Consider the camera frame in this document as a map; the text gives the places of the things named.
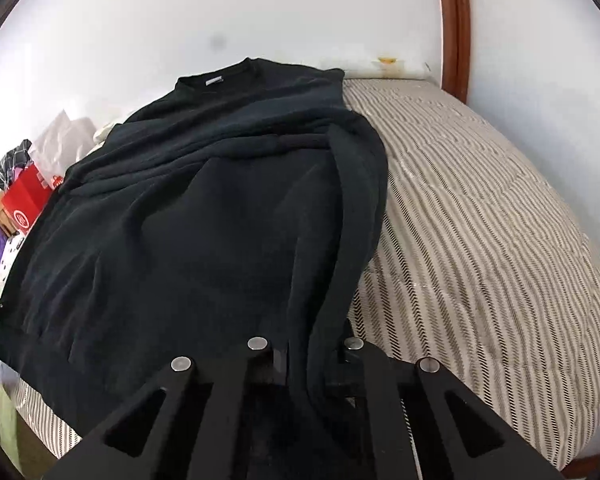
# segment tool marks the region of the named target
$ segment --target silver screw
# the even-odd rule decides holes
[[[191,367],[191,359],[188,357],[176,357],[171,361],[171,369],[174,372],[183,372]]]
[[[434,374],[440,370],[440,363],[433,357],[425,357],[420,361],[420,369],[423,372]]]
[[[344,340],[344,346],[349,350],[360,350],[365,345],[359,337],[347,337]]]
[[[247,341],[247,346],[251,348],[251,350],[264,350],[269,342],[263,337],[252,337]]]

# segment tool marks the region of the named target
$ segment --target red bag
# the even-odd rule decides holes
[[[2,206],[24,234],[36,221],[52,193],[51,187],[31,164],[20,174],[2,197]]]

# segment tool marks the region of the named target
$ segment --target mattress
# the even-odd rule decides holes
[[[600,259],[589,239],[533,165],[437,87],[346,80],[344,95],[389,162],[355,332],[398,359],[439,359],[562,468],[600,427]],[[56,456],[79,441],[17,376],[9,393]]]

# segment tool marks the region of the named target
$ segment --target circular logo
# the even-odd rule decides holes
[[[29,229],[29,219],[27,218],[27,215],[19,209],[16,209],[16,211],[13,212],[13,219],[20,224],[23,229]]]

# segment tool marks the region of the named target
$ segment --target wall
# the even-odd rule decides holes
[[[600,248],[600,12],[472,0],[468,104],[527,155]]]
[[[398,57],[440,79],[440,0],[20,0],[0,30],[0,156],[65,109],[99,126],[247,56]]]

